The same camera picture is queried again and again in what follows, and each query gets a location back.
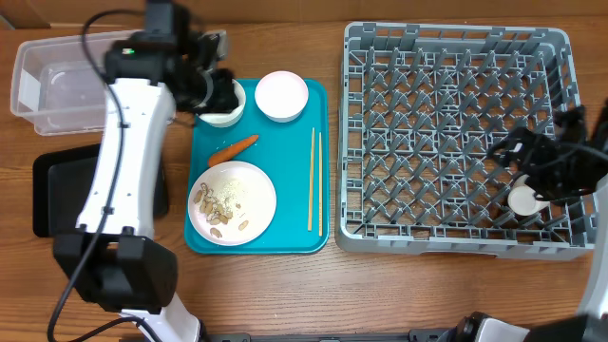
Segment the pale green bowl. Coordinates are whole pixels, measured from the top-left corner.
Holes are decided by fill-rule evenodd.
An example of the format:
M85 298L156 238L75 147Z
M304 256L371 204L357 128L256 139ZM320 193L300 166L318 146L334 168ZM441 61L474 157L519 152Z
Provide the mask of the pale green bowl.
M238 106L229 113L199 114L199 119L217 128L229 127L240 120L247 102L247 97L243 86L237 80L233 79L232 84L234 86L235 95L237 96Z

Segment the white paper cup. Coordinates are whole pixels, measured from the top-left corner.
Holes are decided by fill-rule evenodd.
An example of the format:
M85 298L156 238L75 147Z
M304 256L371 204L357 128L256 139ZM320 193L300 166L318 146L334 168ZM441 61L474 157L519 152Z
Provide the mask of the white paper cup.
M527 175L518 177L508 194L507 203L510 209L520 216L531 216L550 205L549 201L535 199L535 191L525 184Z

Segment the pink white bowl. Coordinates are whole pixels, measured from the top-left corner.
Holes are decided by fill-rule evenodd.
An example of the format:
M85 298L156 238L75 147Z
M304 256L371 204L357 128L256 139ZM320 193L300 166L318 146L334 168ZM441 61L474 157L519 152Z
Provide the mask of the pink white bowl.
M274 71L258 82L255 89L257 107L270 120L287 123L297 119L309 99L305 81L291 71Z

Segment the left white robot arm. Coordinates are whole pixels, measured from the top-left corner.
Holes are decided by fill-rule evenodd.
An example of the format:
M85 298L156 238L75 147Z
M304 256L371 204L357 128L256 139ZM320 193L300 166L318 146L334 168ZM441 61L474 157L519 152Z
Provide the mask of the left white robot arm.
M153 203L166 128L179 111L229 114L233 73L219 67L223 31L192 30L189 10L149 0L144 25L93 70L105 87L105 125L93 182L72 231L53 240L67 293L113 312L151 341L202 341L203 323L177 295L176 255L154 239Z

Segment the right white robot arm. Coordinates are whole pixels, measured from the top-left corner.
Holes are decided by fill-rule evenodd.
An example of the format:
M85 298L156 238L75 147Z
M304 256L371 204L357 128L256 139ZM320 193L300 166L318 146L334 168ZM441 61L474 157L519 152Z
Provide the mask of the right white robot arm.
M592 268L576 315L527 329L475 312L441 334L440 342L607 342L607 108L591 133L585 113L582 105L555 113L555 139L519 127L486 152L500 166L515 164L536 201L572 205L582 196L594 198Z

